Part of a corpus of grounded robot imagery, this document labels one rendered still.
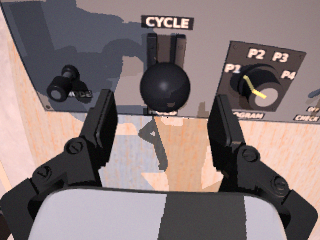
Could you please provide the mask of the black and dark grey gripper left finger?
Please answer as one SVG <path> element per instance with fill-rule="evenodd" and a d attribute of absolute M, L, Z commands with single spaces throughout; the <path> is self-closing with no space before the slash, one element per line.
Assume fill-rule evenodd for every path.
<path fill-rule="evenodd" d="M 14 240 L 28 240 L 37 212 L 49 193 L 71 186 L 103 187 L 98 170 L 109 162 L 117 125 L 114 92 L 102 89 L 79 137 L 68 140 L 62 153 L 1 197 L 0 208 Z"/>

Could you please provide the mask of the dark grey control console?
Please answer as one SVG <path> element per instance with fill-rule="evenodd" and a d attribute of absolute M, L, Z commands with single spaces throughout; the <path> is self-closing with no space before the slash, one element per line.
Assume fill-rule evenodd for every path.
<path fill-rule="evenodd" d="M 110 89 L 118 115 L 208 119 L 222 94 L 239 121 L 320 125 L 320 0 L 0 7 L 45 112 L 88 113 Z"/>

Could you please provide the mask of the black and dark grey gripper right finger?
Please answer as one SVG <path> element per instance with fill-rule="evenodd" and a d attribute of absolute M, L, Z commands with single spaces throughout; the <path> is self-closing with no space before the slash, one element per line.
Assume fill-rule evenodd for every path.
<path fill-rule="evenodd" d="M 227 95 L 215 96 L 207 130 L 213 167 L 224 175 L 218 192 L 265 198 L 276 208 L 287 240 L 308 240 L 318 220 L 317 210 L 260 160 L 255 147 L 246 145 L 238 116 L 233 114 Z"/>

